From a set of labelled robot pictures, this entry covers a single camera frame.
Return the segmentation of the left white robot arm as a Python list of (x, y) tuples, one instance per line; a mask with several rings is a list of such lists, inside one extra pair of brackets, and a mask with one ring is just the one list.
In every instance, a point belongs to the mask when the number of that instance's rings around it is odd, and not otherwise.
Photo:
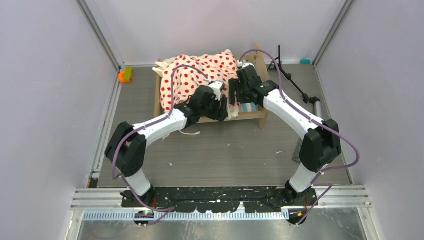
[(154, 199), (150, 191), (152, 185), (142, 169), (146, 149), (173, 132), (197, 124), (201, 118), (225, 120), (228, 116), (228, 99), (222, 96), (224, 87), (222, 81), (201, 85), (189, 101), (177, 104), (168, 113), (135, 125), (126, 121), (118, 125), (104, 155), (115, 164), (115, 168), (134, 190), (134, 200), (141, 207), (148, 207)]

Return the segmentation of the wooden pet bed frame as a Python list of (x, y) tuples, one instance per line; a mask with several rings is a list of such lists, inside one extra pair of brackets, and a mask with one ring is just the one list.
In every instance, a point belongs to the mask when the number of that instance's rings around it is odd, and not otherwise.
[[(237, 60), (240, 59), (239, 56), (234, 55), (236, 57), (236, 63)], [(264, 54), (259, 51), (253, 51), (248, 53), (243, 57), (244, 61), (247, 63), (253, 64), (257, 74), (261, 77), (262, 81), (265, 82), (270, 79), (268, 70), (267, 70), (267, 64), (264, 58)], [(160, 87), (160, 77), (156, 73), (156, 89), (155, 89), (155, 103), (154, 103), (154, 116), (158, 117), (162, 115), (165, 112), (162, 112), (160, 109), (160, 103), (159, 103), (159, 87)], [(230, 104), (229, 103), (229, 97), (228, 104), (227, 104), (227, 112), (228, 117), (225, 119), (225, 121), (241, 121), (241, 120), (253, 120), (258, 119), (259, 120), (259, 128), (263, 128), (265, 125), (265, 122), (268, 117), (268, 111), (264, 108), (255, 105), (254, 103), (236, 103), (236, 104)]]

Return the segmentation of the strawberry print ruffled blanket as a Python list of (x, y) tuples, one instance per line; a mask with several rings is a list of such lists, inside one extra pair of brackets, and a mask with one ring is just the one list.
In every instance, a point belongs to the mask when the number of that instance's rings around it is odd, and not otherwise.
[[(227, 49), (215, 55), (204, 54), (202, 56), (179, 55), (164, 61), (157, 61), (156, 67), (152, 70), (160, 78), (159, 104), (162, 112), (169, 112), (171, 109), (171, 86), (173, 85), (174, 104), (187, 101), (199, 86), (207, 86), (209, 78), (212, 81), (224, 82), (222, 95), (229, 97), (229, 80), (237, 79), (236, 57)], [(188, 65), (200, 70), (196, 72), (191, 68), (179, 68), (171, 83), (171, 75), (174, 68), (181, 65)]]

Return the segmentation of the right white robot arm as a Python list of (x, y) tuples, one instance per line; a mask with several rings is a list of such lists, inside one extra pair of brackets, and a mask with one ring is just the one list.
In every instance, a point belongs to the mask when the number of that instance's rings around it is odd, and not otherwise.
[(282, 119), (301, 138), (300, 165), (286, 182), (283, 195), (291, 205), (299, 205), (311, 188), (313, 179), (342, 152), (336, 121), (323, 120), (293, 102), (280, 92), (279, 85), (262, 81), (255, 66), (249, 62), (237, 62), (237, 79), (229, 81), (233, 91), (231, 103), (253, 103)]

